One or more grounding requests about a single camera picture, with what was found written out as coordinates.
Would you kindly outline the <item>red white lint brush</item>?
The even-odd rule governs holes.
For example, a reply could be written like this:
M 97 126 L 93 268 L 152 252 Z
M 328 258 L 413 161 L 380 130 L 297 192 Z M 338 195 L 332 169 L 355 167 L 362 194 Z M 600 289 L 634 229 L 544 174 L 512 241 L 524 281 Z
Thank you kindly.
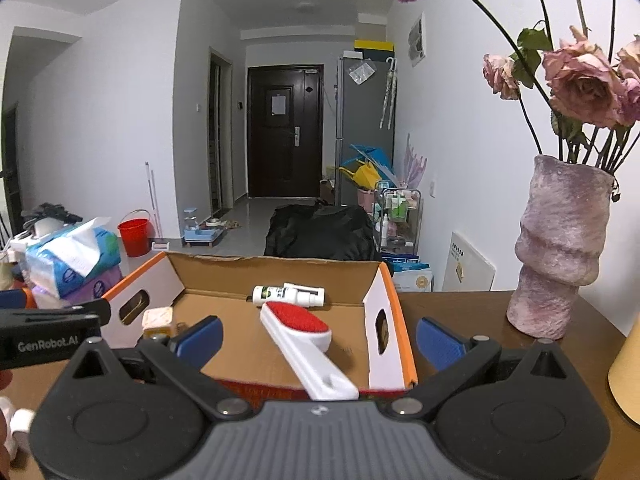
M 259 317 L 311 400 L 359 398 L 358 388 L 326 355 L 332 342 L 328 324 L 309 310 L 282 301 L 265 302 Z

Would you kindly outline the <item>white spray bottle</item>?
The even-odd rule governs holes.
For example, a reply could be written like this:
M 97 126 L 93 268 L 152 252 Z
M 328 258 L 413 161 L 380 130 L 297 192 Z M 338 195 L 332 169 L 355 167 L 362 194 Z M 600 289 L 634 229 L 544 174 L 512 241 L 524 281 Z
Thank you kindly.
M 284 283 L 282 286 L 255 286 L 250 302 L 261 307 L 267 301 L 280 301 L 287 304 L 309 308 L 322 308 L 326 303 L 326 290 L 322 287 L 310 287 Z

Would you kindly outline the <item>white small cap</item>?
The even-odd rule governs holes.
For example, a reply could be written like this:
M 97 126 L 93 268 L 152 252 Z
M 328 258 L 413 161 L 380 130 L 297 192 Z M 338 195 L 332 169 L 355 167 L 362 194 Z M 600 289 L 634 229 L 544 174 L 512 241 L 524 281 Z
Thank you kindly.
M 18 452 L 30 452 L 29 433 L 35 413 L 27 408 L 16 408 L 6 396 L 0 398 L 0 403 L 4 426 L 6 426 L 4 447 L 9 453 L 10 460 L 15 460 Z

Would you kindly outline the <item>blue tissue pack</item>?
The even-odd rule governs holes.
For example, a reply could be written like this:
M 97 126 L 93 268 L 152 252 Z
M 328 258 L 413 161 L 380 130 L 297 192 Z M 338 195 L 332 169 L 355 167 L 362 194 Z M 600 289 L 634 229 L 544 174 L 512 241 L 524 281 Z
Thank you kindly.
M 32 284 L 56 298 L 67 296 L 120 263 L 118 237 L 109 218 L 96 217 L 50 234 L 25 252 Z

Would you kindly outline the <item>red cardboard pumpkin box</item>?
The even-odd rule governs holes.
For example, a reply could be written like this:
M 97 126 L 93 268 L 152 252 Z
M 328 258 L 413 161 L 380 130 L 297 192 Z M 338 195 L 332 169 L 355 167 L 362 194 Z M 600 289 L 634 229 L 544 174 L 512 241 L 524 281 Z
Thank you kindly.
M 204 374 L 239 387 L 254 404 L 302 396 L 303 385 L 248 298 L 257 286 L 285 283 L 324 289 L 326 302 L 312 313 L 332 332 L 326 355 L 361 393 L 404 392 L 416 385 L 405 318 L 382 262 L 162 252 L 105 293 L 112 313 L 102 335 L 113 348 L 134 346 L 146 309 L 171 307 L 175 320 L 188 327 L 215 315 L 224 339 Z

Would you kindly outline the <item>black headset on container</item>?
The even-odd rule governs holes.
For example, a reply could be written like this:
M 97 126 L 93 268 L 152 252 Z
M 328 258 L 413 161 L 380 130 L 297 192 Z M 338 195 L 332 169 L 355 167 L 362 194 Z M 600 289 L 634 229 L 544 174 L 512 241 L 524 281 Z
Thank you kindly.
M 23 229 L 35 237 L 43 237 L 82 221 L 60 204 L 43 203 L 32 210 L 22 211 Z

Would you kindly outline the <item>metal trolley with bottles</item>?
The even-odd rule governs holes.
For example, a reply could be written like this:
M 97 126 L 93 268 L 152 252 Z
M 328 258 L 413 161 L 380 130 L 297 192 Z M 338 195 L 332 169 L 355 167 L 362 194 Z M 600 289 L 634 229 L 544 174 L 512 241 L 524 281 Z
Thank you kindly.
M 422 206 L 422 194 L 416 188 L 394 188 L 390 181 L 378 182 L 374 190 L 372 220 L 380 252 L 411 258 L 418 256 Z

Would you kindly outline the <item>cream thermos jug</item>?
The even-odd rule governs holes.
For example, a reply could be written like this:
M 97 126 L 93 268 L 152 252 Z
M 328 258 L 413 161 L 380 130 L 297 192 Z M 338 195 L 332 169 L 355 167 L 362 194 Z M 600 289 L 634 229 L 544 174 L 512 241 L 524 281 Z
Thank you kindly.
M 608 385 L 612 396 L 624 414 L 636 425 L 640 424 L 640 359 L 639 333 L 633 330 L 620 348 L 608 371 Z

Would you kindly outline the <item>pink textured vase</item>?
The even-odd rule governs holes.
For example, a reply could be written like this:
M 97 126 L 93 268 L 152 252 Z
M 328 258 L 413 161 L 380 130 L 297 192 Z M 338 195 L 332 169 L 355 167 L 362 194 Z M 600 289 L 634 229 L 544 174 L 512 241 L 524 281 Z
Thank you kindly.
M 607 172 L 535 157 L 514 252 L 522 267 L 506 319 L 534 338 L 564 337 L 579 289 L 599 276 L 614 179 Z

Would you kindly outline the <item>black bag on floor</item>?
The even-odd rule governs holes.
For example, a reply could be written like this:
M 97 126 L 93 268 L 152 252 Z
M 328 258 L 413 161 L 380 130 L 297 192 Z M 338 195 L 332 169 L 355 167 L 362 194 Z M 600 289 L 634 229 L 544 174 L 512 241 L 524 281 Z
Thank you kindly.
M 270 218 L 264 255 L 293 259 L 380 261 L 374 226 L 360 206 L 277 207 Z

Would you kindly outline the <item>yellow bag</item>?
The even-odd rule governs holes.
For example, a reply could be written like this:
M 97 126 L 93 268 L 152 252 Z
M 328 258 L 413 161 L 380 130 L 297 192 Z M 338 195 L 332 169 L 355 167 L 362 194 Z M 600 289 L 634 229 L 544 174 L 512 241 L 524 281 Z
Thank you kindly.
M 372 191 L 378 185 L 378 182 L 382 180 L 382 177 L 378 173 L 376 167 L 372 162 L 363 162 L 357 160 L 358 167 L 355 171 L 348 169 L 345 166 L 339 166 L 338 171 L 348 177 L 349 180 L 358 188 L 363 190 Z

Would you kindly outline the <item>grey refrigerator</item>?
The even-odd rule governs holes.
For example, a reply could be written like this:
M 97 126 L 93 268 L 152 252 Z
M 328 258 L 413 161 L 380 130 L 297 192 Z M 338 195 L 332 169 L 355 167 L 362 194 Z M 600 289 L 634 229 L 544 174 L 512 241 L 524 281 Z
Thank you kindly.
M 357 188 L 338 170 L 357 168 L 356 158 L 366 148 L 387 168 L 393 167 L 395 124 L 388 125 L 390 63 L 370 58 L 341 56 L 337 62 L 335 201 L 337 205 L 356 205 Z

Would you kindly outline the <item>dark brown entrance door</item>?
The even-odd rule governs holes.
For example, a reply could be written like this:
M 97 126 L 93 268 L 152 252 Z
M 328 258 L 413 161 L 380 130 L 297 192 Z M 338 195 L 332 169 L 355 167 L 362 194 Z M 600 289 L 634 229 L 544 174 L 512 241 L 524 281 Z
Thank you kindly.
M 323 68 L 251 67 L 247 90 L 248 195 L 318 196 L 323 155 Z

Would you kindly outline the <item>dried pink roses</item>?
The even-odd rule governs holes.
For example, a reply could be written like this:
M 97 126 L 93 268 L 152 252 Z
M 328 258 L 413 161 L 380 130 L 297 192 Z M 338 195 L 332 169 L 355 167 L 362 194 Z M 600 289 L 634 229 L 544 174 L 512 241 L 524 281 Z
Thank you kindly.
M 397 0 L 402 3 L 416 0 Z M 602 49 L 586 24 L 572 40 L 554 41 L 549 18 L 512 36 L 480 0 L 477 6 L 513 51 L 485 55 L 483 77 L 493 94 L 521 102 L 534 89 L 550 110 L 562 162 L 586 164 L 616 174 L 639 142 L 639 43 Z

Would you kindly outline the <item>white board against wall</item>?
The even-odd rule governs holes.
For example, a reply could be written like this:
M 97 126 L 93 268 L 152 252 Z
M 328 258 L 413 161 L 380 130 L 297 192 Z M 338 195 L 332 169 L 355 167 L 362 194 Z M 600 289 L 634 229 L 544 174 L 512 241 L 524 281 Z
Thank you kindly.
M 451 233 L 443 292 L 489 292 L 496 268 L 458 232 Z

